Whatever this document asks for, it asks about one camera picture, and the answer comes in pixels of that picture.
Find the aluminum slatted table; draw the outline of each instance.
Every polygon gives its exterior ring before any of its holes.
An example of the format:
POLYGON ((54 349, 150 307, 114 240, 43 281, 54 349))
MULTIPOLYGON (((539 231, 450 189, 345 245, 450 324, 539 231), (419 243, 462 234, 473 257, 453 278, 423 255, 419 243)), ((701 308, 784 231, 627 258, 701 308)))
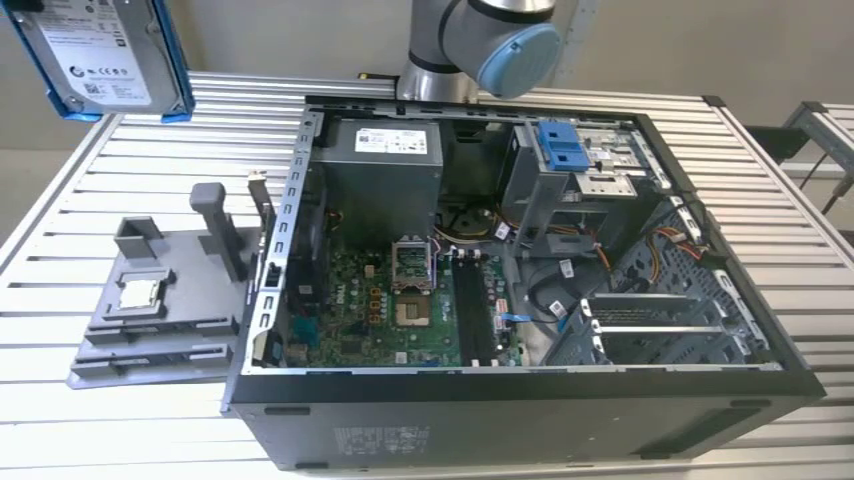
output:
MULTIPOLYGON (((282 191, 305 95, 393 96, 386 81, 211 73, 192 81, 192 122, 106 118, 0 250, 0 468, 15 469, 0 472, 4 479, 289 477, 243 422, 220 418, 222 383, 87 391, 63 383, 116 255, 111 235, 122 217, 151 215, 163 230, 203 228, 190 190, 199 181, 220 181, 235 223, 256 225, 246 176, 266 170, 271 192, 282 191)), ((481 101, 495 100, 483 95, 481 101)), ((701 97, 566 90, 535 90, 517 103, 651 117, 829 396, 693 462, 407 475, 852 478, 854 252, 728 108, 701 97)))

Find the barcode sticker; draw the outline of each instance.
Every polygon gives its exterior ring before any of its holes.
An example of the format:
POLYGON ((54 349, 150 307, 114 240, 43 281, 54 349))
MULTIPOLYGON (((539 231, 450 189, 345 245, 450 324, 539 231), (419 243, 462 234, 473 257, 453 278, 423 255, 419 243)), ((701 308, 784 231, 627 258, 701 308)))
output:
POLYGON ((507 238, 509 233, 510 233, 510 225, 502 222, 498 228, 495 229, 495 236, 498 237, 499 240, 505 240, 507 238))
POLYGON ((561 273, 563 274, 563 278, 573 278, 575 276, 575 270, 573 269, 573 260, 569 258, 566 260, 561 260, 561 273))
POLYGON ((555 317, 566 317, 566 308, 563 308, 563 304, 558 300, 555 300, 551 305, 549 305, 549 310, 551 310, 551 313, 555 314, 555 317))

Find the hard drive label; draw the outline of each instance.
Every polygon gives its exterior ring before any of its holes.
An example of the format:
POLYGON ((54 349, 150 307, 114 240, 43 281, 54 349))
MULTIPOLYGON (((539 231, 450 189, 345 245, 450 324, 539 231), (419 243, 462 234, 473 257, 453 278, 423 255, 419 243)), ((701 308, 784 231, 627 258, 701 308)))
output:
POLYGON ((44 12, 36 18, 75 91, 102 105, 150 105, 114 0, 44 0, 44 12))

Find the blue latch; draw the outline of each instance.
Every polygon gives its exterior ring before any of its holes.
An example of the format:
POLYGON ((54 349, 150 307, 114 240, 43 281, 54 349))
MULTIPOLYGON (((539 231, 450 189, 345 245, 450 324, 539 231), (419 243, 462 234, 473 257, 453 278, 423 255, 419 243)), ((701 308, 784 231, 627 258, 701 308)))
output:
POLYGON ((539 123, 539 143, 546 153, 549 169, 559 172, 586 172, 587 153, 578 141, 575 127, 565 122, 539 123))

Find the blue tab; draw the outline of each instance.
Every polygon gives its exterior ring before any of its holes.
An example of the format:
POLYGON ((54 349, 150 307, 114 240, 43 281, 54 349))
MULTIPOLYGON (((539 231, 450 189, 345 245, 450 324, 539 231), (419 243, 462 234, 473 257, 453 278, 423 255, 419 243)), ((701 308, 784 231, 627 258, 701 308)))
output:
POLYGON ((587 171, 590 160, 578 140, 575 127, 571 124, 566 122, 541 122, 539 143, 545 150, 550 170, 559 172, 587 171))
POLYGON ((531 317, 529 315, 514 315, 513 313, 502 313, 502 320, 509 322, 530 322, 531 317))

